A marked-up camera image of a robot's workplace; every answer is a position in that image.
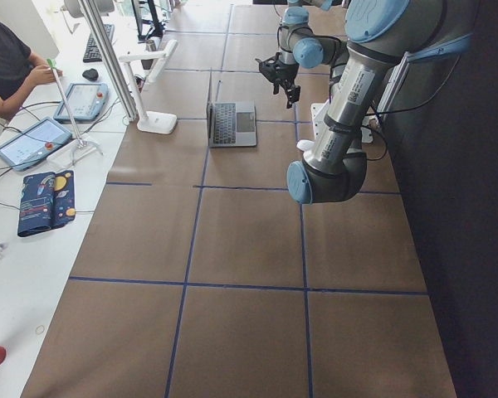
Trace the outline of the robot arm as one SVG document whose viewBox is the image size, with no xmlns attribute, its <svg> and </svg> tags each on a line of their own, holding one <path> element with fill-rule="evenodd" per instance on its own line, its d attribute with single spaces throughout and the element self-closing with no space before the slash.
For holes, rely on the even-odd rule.
<svg viewBox="0 0 498 398">
<path fill-rule="evenodd" d="M 330 67 L 330 103 L 314 143 L 287 169 L 291 197 L 300 204 L 346 201 L 364 184 L 367 155 L 362 121 L 388 70 L 406 54 L 426 59 L 463 52 L 469 44 L 476 1 L 354 1 L 345 14 L 346 41 L 314 34 L 308 1 L 290 1 L 279 28 L 279 51 L 259 71 L 300 98 L 299 68 Z"/>
</svg>

